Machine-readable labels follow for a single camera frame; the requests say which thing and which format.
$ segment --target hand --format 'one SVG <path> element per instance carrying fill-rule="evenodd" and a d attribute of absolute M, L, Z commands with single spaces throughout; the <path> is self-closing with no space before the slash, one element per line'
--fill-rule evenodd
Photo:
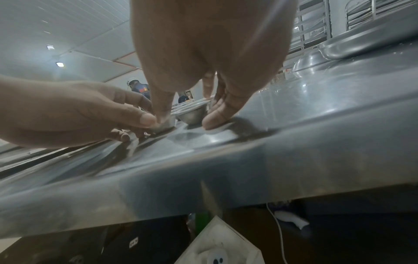
<path fill-rule="evenodd" d="M 215 128 L 237 113 L 283 66 L 296 5 L 293 0 L 131 1 L 132 36 L 157 121 L 170 114 L 175 92 L 200 79 L 209 98 L 215 72 L 216 104 L 203 127 Z"/>
<path fill-rule="evenodd" d="M 26 147 L 60 148 L 106 138 L 128 141 L 155 124 L 139 93 L 96 82 L 33 82 L 0 76 L 1 138 Z"/>

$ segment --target white cable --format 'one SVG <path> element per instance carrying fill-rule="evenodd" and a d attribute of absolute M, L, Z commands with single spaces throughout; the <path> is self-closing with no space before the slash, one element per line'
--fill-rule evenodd
<path fill-rule="evenodd" d="M 267 210 L 270 212 L 270 214 L 273 216 L 274 220 L 277 223 L 277 226 L 279 227 L 279 232 L 280 232 L 280 245 L 282 247 L 282 258 L 285 264 L 287 264 L 286 258 L 284 257 L 284 247 L 283 247 L 283 234 L 282 234 L 282 229 L 280 228 L 280 224 L 279 221 L 277 220 L 277 218 L 274 216 L 274 214 L 271 212 L 269 205 L 266 204 Z"/>

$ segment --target stainless steel table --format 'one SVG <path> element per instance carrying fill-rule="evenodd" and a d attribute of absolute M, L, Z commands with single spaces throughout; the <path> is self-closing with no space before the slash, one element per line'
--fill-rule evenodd
<path fill-rule="evenodd" d="M 218 129 L 179 123 L 6 175 L 0 237 L 414 183 L 417 137 L 418 42 L 405 42 L 299 71 Z"/>

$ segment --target ceiling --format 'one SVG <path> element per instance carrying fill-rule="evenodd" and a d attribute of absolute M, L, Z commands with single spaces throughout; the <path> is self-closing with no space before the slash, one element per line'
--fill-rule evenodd
<path fill-rule="evenodd" d="M 2 0 L 1 6 L 0 74 L 107 81 L 141 67 L 129 0 Z"/>

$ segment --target green object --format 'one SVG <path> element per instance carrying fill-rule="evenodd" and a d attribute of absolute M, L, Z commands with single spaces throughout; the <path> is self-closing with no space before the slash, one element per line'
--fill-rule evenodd
<path fill-rule="evenodd" d="M 209 212 L 205 213 L 196 213 L 195 225 L 196 225 L 196 236 L 200 234 L 200 232 L 205 229 L 205 227 L 209 224 L 211 217 Z"/>

